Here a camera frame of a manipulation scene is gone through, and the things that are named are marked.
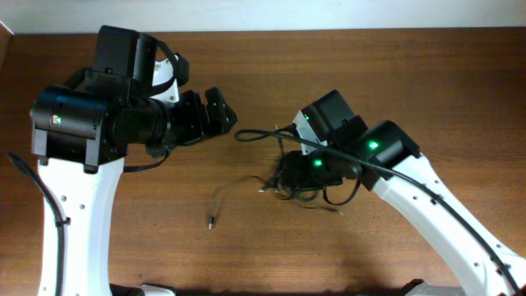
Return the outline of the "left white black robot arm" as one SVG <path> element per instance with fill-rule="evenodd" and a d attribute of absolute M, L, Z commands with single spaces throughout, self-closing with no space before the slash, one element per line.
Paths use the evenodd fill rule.
<path fill-rule="evenodd" d="M 217 88 L 180 92 L 188 61 L 161 40 L 105 25 L 92 66 L 34 102 L 32 178 L 44 195 L 42 295 L 171 295 L 160 284 L 111 284 L 108 247 L 125 159 L 143 145 L 156 164 L 179 146 L 227 134 L 237 115 Z"/>

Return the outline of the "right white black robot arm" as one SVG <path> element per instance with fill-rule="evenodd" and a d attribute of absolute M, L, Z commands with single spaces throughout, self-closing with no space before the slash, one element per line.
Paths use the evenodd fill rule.
<path fill-rule="evenodd" d="M 292 193 L 345 179 L 394 207 L 451 269 L 466 295 L 523 295 L 525 259 L 490 233 L 441 181 L 419 146 L 395 123 L 368 127 L 337 90 L 298 111 L 281 184 Z"/>

